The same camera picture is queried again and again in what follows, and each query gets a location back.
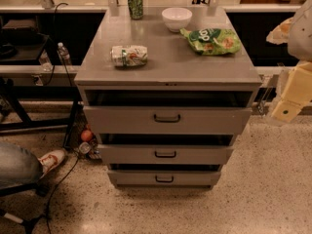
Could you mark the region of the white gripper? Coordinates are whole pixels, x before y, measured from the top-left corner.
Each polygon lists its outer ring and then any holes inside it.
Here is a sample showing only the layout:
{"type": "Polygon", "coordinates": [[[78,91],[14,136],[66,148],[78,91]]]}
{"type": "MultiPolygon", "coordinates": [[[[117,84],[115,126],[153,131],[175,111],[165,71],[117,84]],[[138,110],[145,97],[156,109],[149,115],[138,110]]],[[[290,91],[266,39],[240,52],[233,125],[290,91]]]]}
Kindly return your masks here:
{"type": "Polygon", "coordinates": [[[294,119],[312,100],[312,62],[303,61],[290,72],[271,116],[284,123],[294,119]]]}

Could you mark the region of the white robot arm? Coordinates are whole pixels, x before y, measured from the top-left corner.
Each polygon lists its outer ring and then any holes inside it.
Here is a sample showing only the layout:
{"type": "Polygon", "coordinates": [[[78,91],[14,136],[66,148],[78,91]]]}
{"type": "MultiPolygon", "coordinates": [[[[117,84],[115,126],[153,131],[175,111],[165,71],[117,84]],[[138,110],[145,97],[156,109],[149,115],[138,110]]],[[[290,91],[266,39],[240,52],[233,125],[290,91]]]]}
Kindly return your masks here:
{"type": "Polygon", "coordinates": [[[287,43],[288,53],[298,59],[294,68],[280,74],[277,95],[269,107],[269,121],[283,125],[312,100],[312,0],[306,0],[292,18],[270,31],[266,41],[287,43]]]}

